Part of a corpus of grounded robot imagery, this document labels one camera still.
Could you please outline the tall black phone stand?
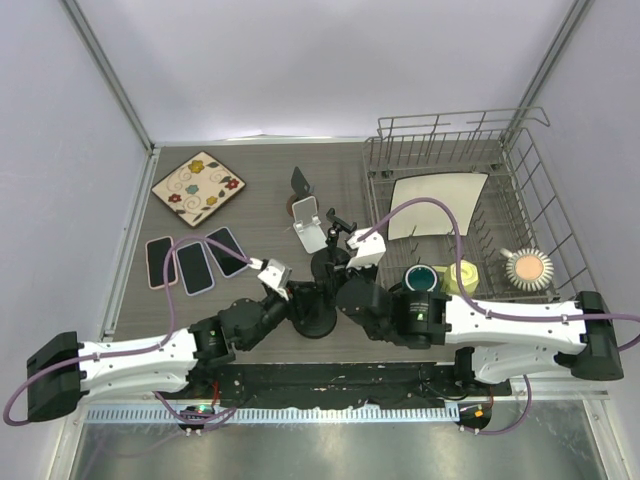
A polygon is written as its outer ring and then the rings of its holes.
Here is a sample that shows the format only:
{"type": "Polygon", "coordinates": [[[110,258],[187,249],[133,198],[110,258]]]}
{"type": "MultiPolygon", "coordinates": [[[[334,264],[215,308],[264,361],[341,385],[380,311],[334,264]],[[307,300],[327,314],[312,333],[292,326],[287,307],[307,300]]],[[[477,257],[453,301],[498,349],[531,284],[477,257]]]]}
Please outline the tall black phone stand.
{"type": "Polygon", "coordinates": [[[320,339],[329,335],[337,324],[335,305],[325,301],[323,284],[317,284],[320,290],[320,302],[304,320],[291,320],[296,331],[303,337],[320,339]]]}

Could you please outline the black round-base stand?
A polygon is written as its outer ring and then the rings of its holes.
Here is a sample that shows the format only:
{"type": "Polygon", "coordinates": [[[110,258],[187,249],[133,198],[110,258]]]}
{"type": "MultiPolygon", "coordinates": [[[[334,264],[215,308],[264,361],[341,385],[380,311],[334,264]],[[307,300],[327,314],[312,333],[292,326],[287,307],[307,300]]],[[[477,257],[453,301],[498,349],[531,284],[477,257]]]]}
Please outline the black round-base stand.
{"type": "Polygon", "coordinates": [[[331,284],[334,289],[338,289],[346,281],[346,268],[351,259],[350,254],[338,246],[338,240],[341,233],[352,235],[357,224],[339,218],[334,208],[327,211],[326,218],[331,222],[327,230],[326,246],[313,254],[311,273],[316,282],[331,284]]]}

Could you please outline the white folding phone stand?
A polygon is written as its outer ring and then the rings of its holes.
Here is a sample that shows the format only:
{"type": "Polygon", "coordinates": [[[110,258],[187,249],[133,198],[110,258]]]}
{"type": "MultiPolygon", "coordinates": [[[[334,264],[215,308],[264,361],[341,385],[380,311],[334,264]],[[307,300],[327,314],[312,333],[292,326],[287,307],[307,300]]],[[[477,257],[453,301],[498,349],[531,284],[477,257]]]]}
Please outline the white folding phone stand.
{"type": "Polygon", "coordinates": [[[308,196],[292,204],[293,229],[304,250],[314,254],[326,246],[326,235],[321,227],[315,196],[308,196]]]}

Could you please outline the purple-cased phone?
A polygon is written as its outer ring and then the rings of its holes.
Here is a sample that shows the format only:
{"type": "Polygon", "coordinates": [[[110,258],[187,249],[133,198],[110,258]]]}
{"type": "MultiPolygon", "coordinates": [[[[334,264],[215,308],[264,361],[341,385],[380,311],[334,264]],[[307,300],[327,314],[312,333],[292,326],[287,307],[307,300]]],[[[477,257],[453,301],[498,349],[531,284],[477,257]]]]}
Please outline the purple-cased phone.
{"type": "Polygon", "coordinates": [[[228,227],[220,227],[206,238],[209,252],[224,278],[232,278],[248,268],[245,254],[228,227]]]}
{"type": "Polygon", "coordinates": [[[201,243],[191,243],[179,248],[176,256],[187,296],[200,295],[215,287],[215,280],[201,243]]]}

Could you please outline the wooden-base grey phone stand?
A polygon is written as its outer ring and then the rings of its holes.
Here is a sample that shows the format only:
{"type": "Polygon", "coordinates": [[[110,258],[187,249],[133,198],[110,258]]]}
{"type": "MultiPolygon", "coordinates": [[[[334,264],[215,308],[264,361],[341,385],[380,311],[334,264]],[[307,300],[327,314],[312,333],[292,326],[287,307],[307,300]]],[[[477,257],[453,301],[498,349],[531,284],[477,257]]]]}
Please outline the wooden-base grey phone stand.
{"type": "Polygon", "coordinates": [[[291,217],[293,217],[293,204],[300,200],[304,200],[309,196],[313,196],[314,187],[307,181],[298,166],[293,170],[290,185],[293,190],[293,194],[287,200],[286,211],[291,217]]]}

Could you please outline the pink-cased phone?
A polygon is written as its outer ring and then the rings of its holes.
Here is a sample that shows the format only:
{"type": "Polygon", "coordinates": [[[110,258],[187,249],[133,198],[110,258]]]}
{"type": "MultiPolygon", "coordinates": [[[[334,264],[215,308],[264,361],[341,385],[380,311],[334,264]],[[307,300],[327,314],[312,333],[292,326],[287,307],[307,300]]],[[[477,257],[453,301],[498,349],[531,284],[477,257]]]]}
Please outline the pink-cased phone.
{"type": "Polygon", "coordinates": [[[145,244],[147,280],[151,290],[164,287],[164,261],[173,245],[174,240],[171,236],[149,240],[145,244]]]}

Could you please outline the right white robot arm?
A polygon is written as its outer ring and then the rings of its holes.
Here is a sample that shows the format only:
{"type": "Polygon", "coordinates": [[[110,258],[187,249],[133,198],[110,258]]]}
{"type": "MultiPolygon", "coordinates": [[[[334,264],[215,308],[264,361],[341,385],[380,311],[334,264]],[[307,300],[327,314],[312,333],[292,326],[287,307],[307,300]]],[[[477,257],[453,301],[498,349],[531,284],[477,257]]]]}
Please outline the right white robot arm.
{"type": "Polygon", "coordinates": [[[614,328],[597,292],[550,304],[479,301],[440,291],[390,290],[353,276],[336,306],[367,337],[410,349],[455,346],[451,380],[465,395],[533,373],[568,371],[589,381],[624,376],[614,328]]]}

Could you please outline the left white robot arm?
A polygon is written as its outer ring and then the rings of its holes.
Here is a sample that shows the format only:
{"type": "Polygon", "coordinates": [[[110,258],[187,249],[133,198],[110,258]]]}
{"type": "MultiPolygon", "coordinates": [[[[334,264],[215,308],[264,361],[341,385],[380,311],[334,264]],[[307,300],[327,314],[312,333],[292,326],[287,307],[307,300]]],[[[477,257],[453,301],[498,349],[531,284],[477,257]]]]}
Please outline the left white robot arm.
{"type": "Polygon", "coordinates": [[[56,335],[27,361],[27,420],[62,418],[84,400],[153,391],[205,397],[217,368],[249,351],[281,322],[305,323],[323,302],[309,282],[260,301],[242,298],[171,335],[122,342],[81,342],[76,332],[56,335]]]}

